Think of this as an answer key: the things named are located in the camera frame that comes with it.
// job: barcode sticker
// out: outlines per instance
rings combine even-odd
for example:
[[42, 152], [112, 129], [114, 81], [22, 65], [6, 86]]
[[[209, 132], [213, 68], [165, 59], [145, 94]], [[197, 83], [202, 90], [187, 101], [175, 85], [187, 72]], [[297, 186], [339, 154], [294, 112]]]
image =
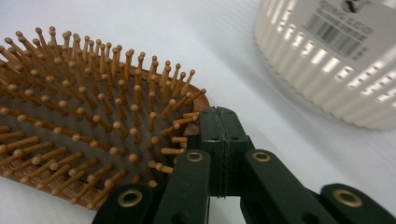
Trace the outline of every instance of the barcode sticker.
[[396, 10], [373, 0], [297, 0], [290, 13], [297, 32], [354, 70], [395, 46], [395, 21]]

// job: brush bristle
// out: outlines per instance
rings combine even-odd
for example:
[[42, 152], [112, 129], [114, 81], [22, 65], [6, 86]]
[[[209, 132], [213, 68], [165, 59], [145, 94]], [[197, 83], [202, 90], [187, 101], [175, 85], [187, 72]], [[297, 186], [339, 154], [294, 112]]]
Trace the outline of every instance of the brush bristle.
[[172, 174], [208, 106], [190, 84], [195, 71], [169, 61], [160, 71], [156, 56], [146, 70], [144, 52], [125, 50], [123, 63], [120, 45], [65, 32], [61, 46], [55, 28], [48, 43], [35, 30], [33, 44], [16, 33], [25, 49], [11, 38], [0, 46], [2, 175], [97, 210], [118, 186]]

